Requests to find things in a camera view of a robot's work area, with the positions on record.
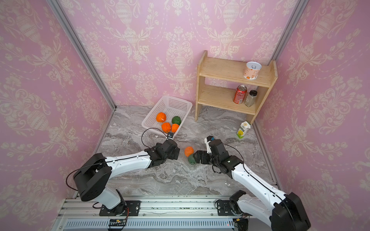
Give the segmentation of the clear clamshell container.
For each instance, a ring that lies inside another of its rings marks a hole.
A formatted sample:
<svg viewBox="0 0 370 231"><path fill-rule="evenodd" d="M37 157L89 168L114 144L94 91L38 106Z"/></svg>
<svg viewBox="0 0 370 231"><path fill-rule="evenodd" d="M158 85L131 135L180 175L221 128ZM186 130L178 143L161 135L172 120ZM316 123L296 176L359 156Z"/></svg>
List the clear clamshell container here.
<svg viewBox="0 0 370 231"><path fill-rule="evenodd" d="M179 160L181 160L188 166L196 166L197 162L194 157L194 154L198 150L197 146L192 143L181 143L179 144L179 148L180 148Z"/></svg>

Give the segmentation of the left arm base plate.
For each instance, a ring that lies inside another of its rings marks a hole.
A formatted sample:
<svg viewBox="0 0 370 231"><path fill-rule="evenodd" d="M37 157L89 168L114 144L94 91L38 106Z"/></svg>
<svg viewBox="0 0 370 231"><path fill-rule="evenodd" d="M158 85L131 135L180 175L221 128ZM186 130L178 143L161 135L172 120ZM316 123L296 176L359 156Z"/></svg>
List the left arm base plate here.
<svg viewBox="0 0 370 231"><path fill-rule="evenodd" d="M125 205L119 204L114 209L108 209L104 205L100 209L99 216L123 216L123 217L137 217L140 212L141 201L125 201Z"/></svg>

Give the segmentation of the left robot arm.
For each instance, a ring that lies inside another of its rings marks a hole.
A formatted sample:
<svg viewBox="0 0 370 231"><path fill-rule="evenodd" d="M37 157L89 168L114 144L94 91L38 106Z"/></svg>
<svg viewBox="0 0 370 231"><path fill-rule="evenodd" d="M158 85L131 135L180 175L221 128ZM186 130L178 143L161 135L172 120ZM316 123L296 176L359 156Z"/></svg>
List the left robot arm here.
<svg viewBox="0 0 370 231"><path fill-rule="evenodd" d="M172 139L157 143L151 148L121 157L105 157L98 153L93 155L73 175L74 183L81 201L95 201L109 210L125 207L120 192L107 186L110 179L124 173L156 167L167 159L176 160L180 149Z"/></svg>

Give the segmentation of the peeled orange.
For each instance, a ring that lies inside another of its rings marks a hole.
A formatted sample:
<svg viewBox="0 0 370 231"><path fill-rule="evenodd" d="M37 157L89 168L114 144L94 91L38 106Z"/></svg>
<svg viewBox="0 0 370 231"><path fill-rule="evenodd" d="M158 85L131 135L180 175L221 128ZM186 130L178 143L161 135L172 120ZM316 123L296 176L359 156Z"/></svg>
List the peeled orange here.
<svg viewBox="0 0 370 231"><path fill-rule="evenodd" d="M164 133L169 133L172 130L172 125L169 122L165 122L162 124L161 128Z"/></svg>
<svg viewBox="0 0 370 231"><path fill-rule="evenodd" d="M156 116L156 121L157 122L164 123L166 120L167 120L167 116L166 116L165 113L160 112L160 113L157 114L157 116Z"/></svg>

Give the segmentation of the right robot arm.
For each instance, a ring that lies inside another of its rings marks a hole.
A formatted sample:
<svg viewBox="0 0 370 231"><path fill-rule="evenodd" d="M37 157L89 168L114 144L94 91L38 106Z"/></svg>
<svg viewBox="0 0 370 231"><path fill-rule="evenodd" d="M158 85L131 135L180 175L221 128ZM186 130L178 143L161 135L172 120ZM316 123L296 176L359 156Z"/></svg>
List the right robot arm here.
<svg viewBox="0 0 370 231"><path fill-rule="evenodd" d="M197 164L212 165L219 173L242 184L254 196L238 191L230 197L230 206L236 214L247 213L274 231L307 231L311 222L302 200L295 193L285 193L255 174L243 161L242 156L232 156L225 144L213 136L205 138L207 149L193 154Z"/></svg>

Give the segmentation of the container green fruit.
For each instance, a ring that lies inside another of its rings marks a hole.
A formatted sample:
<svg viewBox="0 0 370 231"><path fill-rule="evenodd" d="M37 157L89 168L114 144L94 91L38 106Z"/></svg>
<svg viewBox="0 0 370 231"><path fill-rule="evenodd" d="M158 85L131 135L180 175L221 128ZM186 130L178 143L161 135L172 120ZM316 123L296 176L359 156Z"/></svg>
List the container green fruit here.
<svg viewBox="0 0 370 231"><path fill-rule="evenodd" d="M189 162L189 164L191 164L191 165L195 165L195 164L196 164L196 160L195 160L195 158L194 158L194 156L193 156L193 155L190 155L190 156L188 157L188 162Z"/></svg>
<svg viewBox="0 0 370 231"><path fill-rule="evenodd" d="M177 125L181 125L181 123L182 123L182 120L181 120L181 118L179 117L179 116L174 116L173 118L172 118L172 124L177 124Z"/></svg>

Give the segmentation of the container orange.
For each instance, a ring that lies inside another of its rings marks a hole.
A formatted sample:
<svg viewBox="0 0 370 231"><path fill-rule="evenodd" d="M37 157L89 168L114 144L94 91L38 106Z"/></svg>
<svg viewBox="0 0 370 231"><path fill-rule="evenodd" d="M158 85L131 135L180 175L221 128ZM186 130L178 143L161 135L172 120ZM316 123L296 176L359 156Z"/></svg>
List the container orange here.
<svg viewBox="0 0 370 231"><path fill-rule="evenodd" d="M191 146L188 146L184 149L184 154L186 157L189 157L190 155L194 154L194 149Z"/></svg>
<svg viewBox="0 0 370 231"><path fill-rule="evenodd" d="M176 123L172 124L172 129L171 129L171 132L172 133L176 133L178 129L179 129L179 125L178 124L176 124Z"/></svg>

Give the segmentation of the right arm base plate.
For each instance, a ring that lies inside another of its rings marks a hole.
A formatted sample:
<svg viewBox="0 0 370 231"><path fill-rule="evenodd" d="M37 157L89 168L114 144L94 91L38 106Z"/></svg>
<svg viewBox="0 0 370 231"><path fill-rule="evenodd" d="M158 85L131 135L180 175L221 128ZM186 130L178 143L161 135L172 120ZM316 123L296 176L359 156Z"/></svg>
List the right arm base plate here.
<svg viewBox="0 0 370 231"><path fill-rule="evenodd" d="M242 212L235 202L218 199L214 202L218 216L248 217L250 214Z"/></svg>

